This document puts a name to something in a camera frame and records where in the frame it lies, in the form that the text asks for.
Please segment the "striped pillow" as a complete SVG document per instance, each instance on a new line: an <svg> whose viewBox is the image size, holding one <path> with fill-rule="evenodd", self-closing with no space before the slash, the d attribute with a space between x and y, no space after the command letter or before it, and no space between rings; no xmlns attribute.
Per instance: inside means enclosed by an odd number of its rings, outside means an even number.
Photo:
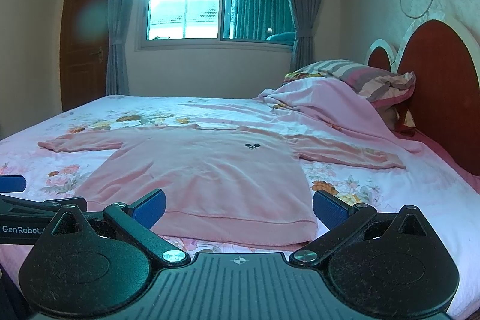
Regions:
<svg viewBox="0 0 480 320"><path fill-rule="evenodd" d="M375 108L387 108L406 101L416 87L413 72L396 74L346 59L324 60L306 65L286 74L283 83L312 77L340 80Z"/></svg>

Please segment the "pink long sleeve sweater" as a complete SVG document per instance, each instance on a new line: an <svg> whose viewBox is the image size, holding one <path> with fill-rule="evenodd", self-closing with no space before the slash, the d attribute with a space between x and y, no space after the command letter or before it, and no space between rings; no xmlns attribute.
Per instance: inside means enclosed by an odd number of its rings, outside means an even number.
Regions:
<svg viewBox="0 0 480 320"><path fill-rule="evenodd" d="M167 206L156 233L259 248L291 247L316 236L302 160L402 167L395 154L346 141L248 127L126 127L67 134L41 147L112 151L77 190L95 210L160 188Z"/></svg>

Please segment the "pink blanket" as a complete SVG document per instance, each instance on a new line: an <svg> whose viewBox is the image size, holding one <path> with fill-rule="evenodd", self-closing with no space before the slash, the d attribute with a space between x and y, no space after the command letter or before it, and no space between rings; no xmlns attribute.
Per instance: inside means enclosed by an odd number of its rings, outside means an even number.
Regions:
<svg viewBox="0 0 480 320"><path fill-rule="evenodd" d="M257 99L281 104L368 146L402 149L417 157L426 152L421 142L395 136L366 99L333 78L298 79L277 89L267 88Z"/></svg>

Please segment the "brown wooden door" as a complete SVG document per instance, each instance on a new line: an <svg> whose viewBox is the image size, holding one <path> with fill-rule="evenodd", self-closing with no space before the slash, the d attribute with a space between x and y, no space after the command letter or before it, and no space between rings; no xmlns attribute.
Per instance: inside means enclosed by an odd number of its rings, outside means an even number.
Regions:
<svg viewBox="0 0 480 320"><path fill-rule="evenodd" d="M59 49L62 109L106 94L108 0L64 0Z"/></svg>

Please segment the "red white headboard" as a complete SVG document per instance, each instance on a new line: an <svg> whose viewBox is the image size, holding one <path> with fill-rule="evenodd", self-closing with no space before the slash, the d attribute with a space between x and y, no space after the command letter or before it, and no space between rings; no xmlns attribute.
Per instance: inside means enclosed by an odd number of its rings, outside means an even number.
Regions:
<svg viewBox="0 0 480 320"><path fill-rule="evenodd" d="M460 21L431 12L414 21L399 48L376 40L366 63L416 76L412 96L397 105L397 134L425 136L470 174L479 174L479 43Z"/></svg>

